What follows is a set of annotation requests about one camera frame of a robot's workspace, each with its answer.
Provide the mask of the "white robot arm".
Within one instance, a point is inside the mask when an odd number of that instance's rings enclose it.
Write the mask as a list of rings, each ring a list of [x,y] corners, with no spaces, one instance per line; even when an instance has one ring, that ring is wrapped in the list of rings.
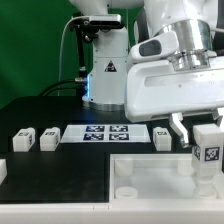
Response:
[[[84,102],[168,119],[184,146],[224,142],[224,0],[70,0],[94,65]]]

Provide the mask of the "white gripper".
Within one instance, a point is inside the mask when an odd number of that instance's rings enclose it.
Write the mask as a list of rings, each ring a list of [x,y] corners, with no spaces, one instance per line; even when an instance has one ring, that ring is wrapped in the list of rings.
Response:
[[[189,146],[183,115],[202,114],[212,109],[213,119],[224,129],[224,56],[211,58],[210,67],[204,69],[175,71],[168,60],[160,60],[136,64],[128,72],[127,119],[142,122],[171,114],[169,125],[183,148]]]

